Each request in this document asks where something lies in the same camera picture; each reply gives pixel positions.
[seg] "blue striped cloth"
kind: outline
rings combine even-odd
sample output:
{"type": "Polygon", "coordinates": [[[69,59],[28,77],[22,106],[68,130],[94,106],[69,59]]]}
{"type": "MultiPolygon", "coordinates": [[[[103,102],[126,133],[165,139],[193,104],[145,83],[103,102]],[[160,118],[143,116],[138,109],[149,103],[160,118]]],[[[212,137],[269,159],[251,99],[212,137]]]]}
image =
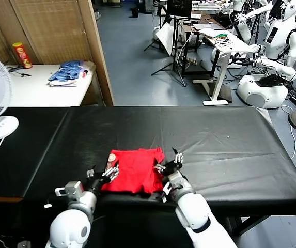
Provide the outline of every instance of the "blue striped cloth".
{"type": "Polygon", "coordinates": [[[57,80],[65,82],[67,80],[74,80],[79,78],[79,72],[81,70],[80,60],[68,61],[60,65],[57,72],[55,72],[48,80],[57,80]]]}

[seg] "gray floor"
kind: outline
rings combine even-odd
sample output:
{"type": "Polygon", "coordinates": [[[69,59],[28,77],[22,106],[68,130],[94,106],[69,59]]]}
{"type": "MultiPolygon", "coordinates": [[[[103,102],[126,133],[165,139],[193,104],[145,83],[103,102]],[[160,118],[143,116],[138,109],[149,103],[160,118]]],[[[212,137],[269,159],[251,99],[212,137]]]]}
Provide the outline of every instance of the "gray floor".
{"type": "MultiPolygon", "coordinates": [[[[153,27],[158,25],[158,17],[154,20],[150,14],[139,14],[139,18],[131,16],[131,4],[123,4],[122,8],[100,7],[102,14],[98,21],[99,33],[116,106],[202,106],[208,97],[201,85],[193,85],[186,79],[188,86],[183,88],[177,76],[172,72],[151,73],[167,65],[170,58],[156,49],[143,49],[151,42],[153,27]]],[[[266,31],[261,28],[260,37],[266,31]]],[[[207,57],[211,49],[203,46],[198,56],[207,57]]],[[[228,85],[237,87],[238,81],[228,85]]],[[[232,91],[233,103],[229,106],[245,106],[232,91]]],[[[286,105],[295,106],[286,101],[286,105]]],[[[274,128],[290,155],[293,153],[294,141],[290,133],[287,114],[281,109],[269,111],[274,128]]],[[[245,233],[237,243],[240,248],[296,248],[296,216],[272,216],[245,233]]]]}

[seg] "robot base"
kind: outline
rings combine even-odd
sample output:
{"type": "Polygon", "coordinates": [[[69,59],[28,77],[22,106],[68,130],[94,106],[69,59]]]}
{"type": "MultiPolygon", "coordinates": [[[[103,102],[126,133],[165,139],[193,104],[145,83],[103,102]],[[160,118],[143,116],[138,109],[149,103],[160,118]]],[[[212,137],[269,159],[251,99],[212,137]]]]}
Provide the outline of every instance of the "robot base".
{"type": "Polygon", "coordinates": [[[239,82],[237,95],[248,105],[263,109],[275,109],[282,105],[288,95],[284,85],[260,87],[256,81],[267,75],[246,75],[239,82]]]}

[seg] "folded clothes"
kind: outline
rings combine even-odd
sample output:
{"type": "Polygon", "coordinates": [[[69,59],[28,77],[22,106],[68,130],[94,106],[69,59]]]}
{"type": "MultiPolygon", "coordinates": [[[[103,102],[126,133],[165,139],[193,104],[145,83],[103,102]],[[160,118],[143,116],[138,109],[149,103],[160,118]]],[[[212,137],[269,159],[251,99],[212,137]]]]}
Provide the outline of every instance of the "folded clothes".
{"type": "Polygon", "coordinates": [[[156,162],[161,163],[165,155],[159,147],[156,149],[139,149],[132,151],[112,150],[116,162],[119,162],[119,175],[111,183],[103,186],[102,191],[145,192],[162,191],[163,176],[154,169],[156,162]]]}
{"type": "Polygon", "coordinates": [[[58,71],[56,71],[48,80],[65,82],[67,80],[74,80],[79,78],[79,72],[82,68],[82,61],[73,60],[68,61],[59,66],[58,71]]]}

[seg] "desk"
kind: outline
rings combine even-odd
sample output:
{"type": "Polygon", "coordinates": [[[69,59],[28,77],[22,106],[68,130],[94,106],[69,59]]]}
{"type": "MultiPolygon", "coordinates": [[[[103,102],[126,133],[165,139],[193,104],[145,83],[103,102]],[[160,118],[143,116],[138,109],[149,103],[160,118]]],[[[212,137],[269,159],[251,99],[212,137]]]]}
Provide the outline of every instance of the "desk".
{"type": "MultiPolygon", "coordinates": [[[[20,125],[0,148],[0,197],[23,198],[36,206],[36,218],[44,216],[55,187],[84,180],[93,165],[103,171],[111,149],[156,147],[167,159],[172,147],[183,152],[182,173],[216,215],[296,215],[296,167],[255,108],[89,106],[9,108],[5,114],[20,125]]],[[[110,193],[97,209],[107,206],[170,207],[144,195],[110,193]]]]}
{"type": "Polygon", "coordinates": [[[252,52],[252,49],[248,44],[237,38],[235,35],[233,35],[231,32],[224,30],[224,33],[227,33],[227,38],[230,40],[230,43],[227,45],[223,45],[219,42],[217,42],[214,39],[210,39],[208,37],[207,40],[219,51],[216,53],[215,57],[219,57],[219,60],[221,62],[221,69],[219,76],[216,80],[216,85],[213,91],[212,96],[210,97],[210,87],[208,85],[208,82],[206,80],[194,80],[193,83],[202,83],[205,91],[207,92],[208,96],[210,97],[210,101],[204,101],[203,104],[205,106],[213,106],[213,105],[227,105],[228,102],[226,100],[218,100],[219,92],[222,86],[222,82],[224,80],[224,76],[227,71],[227,67],[229,64],[229,59],[231,56],[231,53],[236,53],[236,52],[243,52],[245,53],[250,53],[252,52]]]}
{"type": "MultiPolygon", "coordinates": [[[[209,24],[210,22],[213,22],[213,23],[219,25],[221,29],[224,29],[223,26],[221,26],[215,19],[211,18],[211,16],[206,14],[204,11],[192,11],[192,13],[201,14],[201,18],[200,18],[198,23],[209,24]]],[[[199,31],[196,30],[194,27],[187,26],[187,25],[181,25],[181,28],[185,32],[185,40],[189,39],[189,36],[190,36],[191,32],[194,35],[196,35],[195,52],[197,52],[197,47],[198,47],[198,42],[199,42],[199,35],[200,35],[199,31]]],[[[181,75],[185,76],[185,75],[206,75],[206,74],[209,74],[210,77],[212,78],[214,76],[216,64],[217,64],[217,61],[218,61],[219,51],[217,51],[217,53],[216,53],[216,56],[214,58],[211,71],[186,71],[185,67],[186,67],[186,63],[187,63],[188,48],[189,48],[189,44],[187,42],[185,47],[184,47],[184,52],[183,52],[181,75]]]]}
{"type": "Polygon", "coordinates": [[[83,101],[102,104],[95,72],[96,66],[92,62],[84,62],[84,66],[88,69],[88,73],[84,79],[78,79],[77,87],[49,87],[48,79],[58,70],[59,65],[33,65],[30,69],[16,71],[32,76],[21,77],[12,72],[13,85],[10,106],[70,107],[80,106],[83,101]]]}

